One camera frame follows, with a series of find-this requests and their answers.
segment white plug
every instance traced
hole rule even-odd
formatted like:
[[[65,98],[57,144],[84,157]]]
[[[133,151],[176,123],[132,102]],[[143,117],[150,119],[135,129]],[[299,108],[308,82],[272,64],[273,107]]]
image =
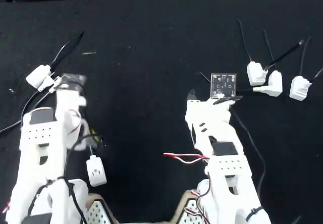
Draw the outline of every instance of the white plug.
[[[90,185],[93,187],[106,184],[106,176],[103,163],[100,157],[92,155],[86,161],[87,174],[89,175]]]
[[[299,101],[304,100],[307,97],[308,89],[312,85],[307,79],[302,76],[296,76],[291,85],[291,90],[289,92],[289,97]]]
[[[26,80],[32,87],[38,89],[45,78],[50,74],[51,72],[49,65],[40,65],[26,77]]]
[[[261,92],[267,95],[277,97],[283,92],[283,79],[282,73],[274,70],[268,79],[267,86],[254,87],[254,92]]]
[[[268,71],[263,70],[260,63],[251,61],[247,66],[247,73],[250,85],[257,86],[265,83]]]

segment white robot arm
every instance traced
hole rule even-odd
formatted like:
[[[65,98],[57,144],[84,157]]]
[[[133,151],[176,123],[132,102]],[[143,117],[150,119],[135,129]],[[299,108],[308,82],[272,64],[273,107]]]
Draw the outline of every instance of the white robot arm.
[[[235,129],[229,124],[233,100],[187,100],[185,120],[194,147],[209,157],[199,183],[200,205],[211,224],[270,224],[251,178],[251,170]]]
[[[67,149],[79,138],[81,126],[83,135],[89,133],[88,125],[79,113],[79,107],[86,105],[79,93],[84,82],[84,76],[64,75],[57,88],[55,117],[49,107],[35,109],[24,116],[17,183],[6,215],[8,224],[80,223],[80,213],[62,177]],[[85,148],[86,139],[74,150]],[[86,183],[81,179],[69,183],[74,185],[76,201],[85,212]]]

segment black cloth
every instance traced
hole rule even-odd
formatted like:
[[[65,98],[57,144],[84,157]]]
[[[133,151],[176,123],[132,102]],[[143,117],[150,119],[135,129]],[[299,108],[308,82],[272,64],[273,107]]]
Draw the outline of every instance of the black cloth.
[[[33,92],[25,81],[39,64],[85,31],[78,48],[57,73],[84,74],[90,123],[107,147],[98,155],[107,184],[101,194],[120,222],[169,220],[187,189],[196,188],[203,164],[185,165],[163,152],[194,152],[184,120],[186,96],[194,88],[209,96],[203,72],[237,73],[238,89],[249,88],[236,18],[243,25],[254,60],[270,62],[262,29],[274,57],[312,35],[303,76],[323,66],[323,0],[91,0],[0,5],[1,127],[19,119]],[[323,77],[299,102],[288,97],[301,50],[278,65],[284,92],[278,98],[249,94],[234,110],[249,128],[267,164],[261,204],[273,223],[318,223],[322,194],[321,93]],[[44,105],[55,105],[52,96]],[[235,120],[254,182],[261,161]],[[17,179],[19,129],[0,136],[0,206]],[[71,155],[68,178],[87,181],[89,152]]]

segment cable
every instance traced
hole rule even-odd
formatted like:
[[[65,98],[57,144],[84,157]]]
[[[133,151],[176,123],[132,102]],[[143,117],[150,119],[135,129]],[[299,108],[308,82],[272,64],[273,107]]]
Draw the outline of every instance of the cable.
[[[264,179],[264,176],[266,174],[266,162],[264,161],[264,158],[262,157],[261,153],[259,152],[256,144],[254,143],[251,135],[250,135],[250,132],[249,130],[247,129],[247,127],[243,124],[243,122],[241,121],[241,119],[239,118],[238,114],[231,108],[231,111],[233,113],[233,116],[237,119],[238,123],[240,124],[240,126],[246,131],[246,133],[248,134],[248,137],[250,139],[250,142],[251,142],[251,145],[253,146],[254,150],[257,152],[261,162],[262,162],[262,165],[263,165],[263,170],[262,170],[262,174],[261,174],[261,177],[259,179],[259,182],[258,182],[258,186],[257,186],[257,194],[258,194],[258,197],[259,197],[259,200],[261,201],[261,186],[262,186],[262,183],[263,183],[263,179]]]
[[[52,70],[54,70],[54,68],[57,67],[57,65],[78,46],[81,39],[83,38],[83,35],[84,31],[81,32],[81,34],[79,34],[78,36],[74,37],[72,40],[65,43],[64,46],[62,46],[54,60],[49,64]]]
[[[41,103],[42,103],[42,101],[47,97],[49,95],[49,93],[47,93],[42,99],[40,99],[35,105],[34,105],[34,107],[32,108],[32,110],[33,109],[36,109],[37,108],[37,106],[39,106]],[[5,132],[5,131],[8,131],[8,130],[10,130],[10,129],[12,129],[13,127],[15,127],[15,126],[17,126],[17,125],[19,125],[20,123],[21,123],[22,121],[21,120],[19,120],[19,121],[17,121],[17,122],[15,122],[15,123],[13,123],[13,124],[11,124],[10,126],[8,126],[8,127],[5,127],[5,128],[3,128],[3,129],[1,129],[0,130],[0,134],[1,133],[3,133],[3,132]]]
[[[272,61],[268,66],[265,67],[264,70],[267,71],[268,69],[270,69],[273,65],[275,65],[276,63],[281,61],[283,58],[285,58],[286,56],[291,54],[293,51],[295,51],[297,48],[299,48],[303,43],[304,43],[304,41],[300,40],[298,43],[296,43],[294,46],[292,46],[290,49],[288,49],[283,55],[281,55],[276,60]]]
[[[23,107],[22,111],[21,111],[21,117],[20,117],[20,128],[22,127],[22,118],[24,117],[25,111],[28,107],[28,105],[30,104],[30,102],[39,94],[40,92],[38,90],[36,90],[36,92],[34,92],[30,98],[27,100],[25,106]]]
[[[233,96],[233,97],[227,97],[227,98],[221,98],[221,99],[215,101],[213,103],[213,105],[220,104],[220,103],[223,103],[223,102],[226,102],[226,101],[229,101],[229,100],[237,101],[237,100],[241,100],[242,98],[243,98],[242,95]]]
[[[207,82],[211,83],[211,81],[202,72],[198,72],[198,73],[202,75]]]
[[[81,219],[83,221],[83,224],[87,224],[87,221],[86,221],[86,218],[85,218],[85,216],[83,214],[83,211],[81,210],[79,204],[77,203],[76,196],[75,196],[75,192],[74,192],[74,189],[73,189],[73,185],[71,185],[71,183],[68,182],[68,180],[65,177],[59,177],[58,179],[63,179],[65,181],[65,183],[66,183],[69,191],[71,192],[74,205],[75,205],[77,211],[79,212],[79,214],[81,216]]]
[[[311,40],[312,40],[312,37],[309,36],[307,38],[307,41],[305,42],[305,45],[304,45],[304,48],[303,48],[303,52],[302,52],[301,62],[299,64],[299,74],[298,75],[302,75],[302,73],[303,73],[303,65],[304,65],[305,52],[306,52],[307,46],[311,42]]]
[[[201,194],[197,199],[196,199],[196,207],[198,209],[198,211],[201,213],[201,215],[203,216],[204,220],[207,221],[207,223],[210,223],[209,220],[206,218],[206,216],[203,214],[199,204],[198,204],[198,201],[205,195],[207,195],[209,192],[210,192],[210,189],[211,189],[211,178],[210,178],[210,174],[207,173],[207,176],[208,176],[208,189],[207,191],[204,193],[204,194]]]
[[[269,51],[269,54],[271,56],[271,59],[272,61],[274,61],[274,55],[273,55],[273,52],[272,52],[272,49],[271,49],[271,46],[269,44],[269,40],[268,40],[268,37],[267,37],[267,32],[266,30],[263,30],[263,36],[264,36],[264,40],[266,42],[266,45],[267,45],[267,48],[268,48],[268,51]]]
[[[323,68],[321,68],[320,69],[320,71],[318,71],[318,73],[309,81],[310,83],[313,83],[314,82],[314,80],[315,79],[317,79],[318,78],[318,76],[320,76],[321,75],[321,73],[322,73],[322,71],[323,71]]]
[[[239,26],[240,26],[240,32],[241,32],[241,37],[242,37],[242,42],[243,42],[244,48],[246,49],[246,52],[248,54],[248,57],[249,57],[250,61],[252,61],[251,55],[250,55],[250,53],[248,51],[248,48],[247,48],[246,40],[244,38],[242,23],[241,23],[241,21],[239,19],[237,19],[237,21],[238,21]]]
[[[74,151],[74,149],[77,147],[77,145],[79,145],[82,142],[83,139],[88,138],[88,137],[100,137],[100,139],[101,139],[101,136],[98,134],[87,134],[87,135],[79,137],[77,139],[77,141],[73,144],[73,146],[71,147],[70,151],[68,152],[68,154],[66,156],[65,167],[64,167],[64,176],[66,176],[67,165],[68,165],[68,161],[70,159],[71,152]]]

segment circuit board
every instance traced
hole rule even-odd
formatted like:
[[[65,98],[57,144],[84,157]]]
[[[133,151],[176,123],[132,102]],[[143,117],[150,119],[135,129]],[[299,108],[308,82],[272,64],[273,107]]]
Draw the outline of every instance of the circuit board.
[[[234,97],[237,93],[237,75],[226,73],[211,74],[211,98]]]

